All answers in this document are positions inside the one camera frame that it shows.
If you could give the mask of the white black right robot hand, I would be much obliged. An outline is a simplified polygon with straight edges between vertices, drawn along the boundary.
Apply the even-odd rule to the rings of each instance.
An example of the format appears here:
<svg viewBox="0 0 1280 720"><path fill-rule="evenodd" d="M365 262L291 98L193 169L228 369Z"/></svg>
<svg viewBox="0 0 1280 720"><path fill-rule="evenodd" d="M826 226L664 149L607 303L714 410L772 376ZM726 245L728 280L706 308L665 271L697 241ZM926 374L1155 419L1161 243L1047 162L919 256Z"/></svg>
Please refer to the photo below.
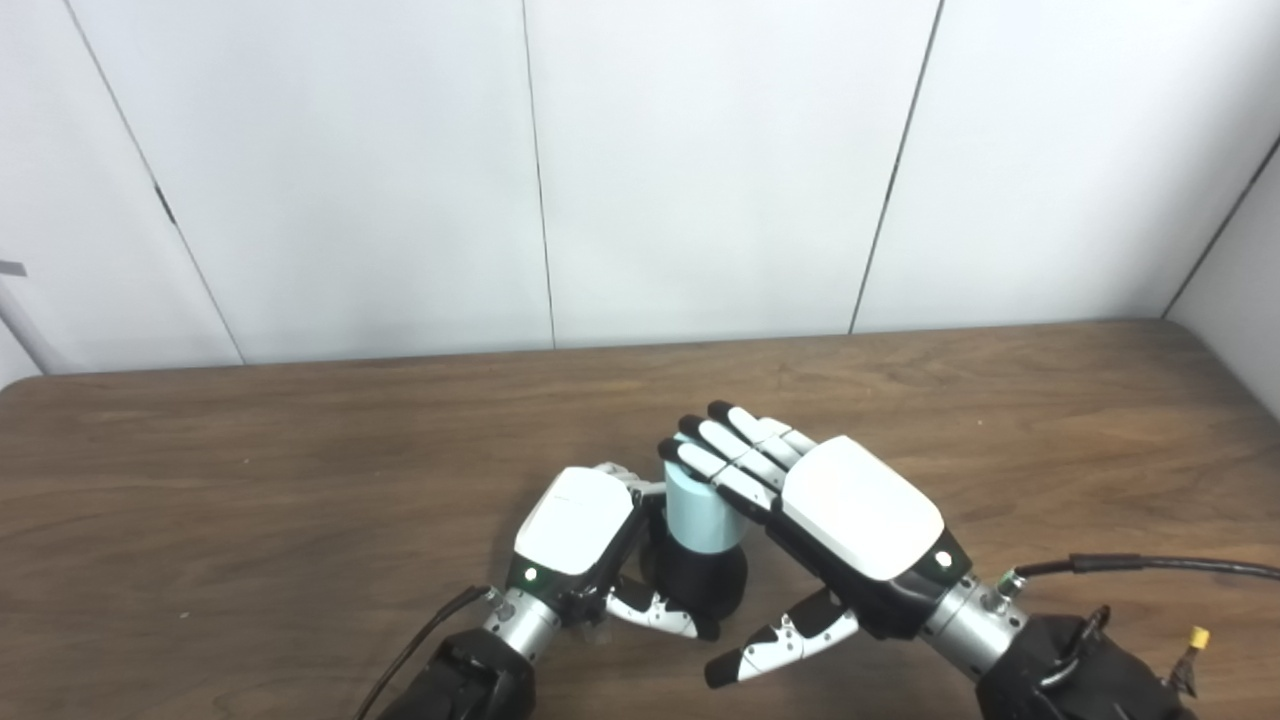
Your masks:
<svg viewBox="0 0 1280 720"><path fill-rule="evenodd" d="M705 665L718 689L865 632L914 641L972 560L913 483L847 436L814 441L726 401L687 415L659 456L760 525L822 588Z"/></svg>

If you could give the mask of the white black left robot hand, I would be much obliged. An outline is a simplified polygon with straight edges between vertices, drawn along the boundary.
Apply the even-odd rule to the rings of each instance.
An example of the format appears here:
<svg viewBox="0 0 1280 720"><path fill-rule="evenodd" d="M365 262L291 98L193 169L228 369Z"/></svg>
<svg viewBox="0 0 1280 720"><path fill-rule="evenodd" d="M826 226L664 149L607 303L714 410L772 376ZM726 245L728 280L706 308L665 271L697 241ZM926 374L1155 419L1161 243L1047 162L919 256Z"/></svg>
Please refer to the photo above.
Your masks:
<svg viewBox="0 0 1280 720"><path fill-rule="evenodd" d="M562 629L618 618L672 635L716 641L717 621L623 575L666 507L667 484L603 462L563 469L515 537L506 591L489 632L527 660Z"/></svg>

